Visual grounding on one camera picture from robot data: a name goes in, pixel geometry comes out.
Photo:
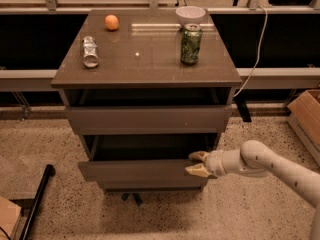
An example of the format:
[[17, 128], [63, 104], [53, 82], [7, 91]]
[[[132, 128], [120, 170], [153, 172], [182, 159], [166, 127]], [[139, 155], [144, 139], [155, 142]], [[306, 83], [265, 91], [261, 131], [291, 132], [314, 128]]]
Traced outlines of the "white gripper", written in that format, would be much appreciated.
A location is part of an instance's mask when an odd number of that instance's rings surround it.
[[188, 158], [190, 160], [198, 160], [205, 162], [193, 166], [188, 166], [185, 170], [193, 176], [208, 178], [211, 175], [214, 177], [225, 176], [227, 172], [223, 167], [223, 151], [215, 150], [210, 153], [206, 151], [192, 152]]

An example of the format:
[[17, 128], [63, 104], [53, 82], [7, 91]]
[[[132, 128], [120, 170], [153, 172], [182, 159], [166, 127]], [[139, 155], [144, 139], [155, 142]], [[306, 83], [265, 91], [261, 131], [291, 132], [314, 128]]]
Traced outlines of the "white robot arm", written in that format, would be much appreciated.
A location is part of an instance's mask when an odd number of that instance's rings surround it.
[[276, 176], [286, 186], [315, 208], [309, 240], [320, 240], [320, 175], [272, 151], [265, 144], [249, 140], [236, 150], [197, 151], [189, 155], [197, 164], [185, 171], [208, 178], [230, 173], [246, 177]]

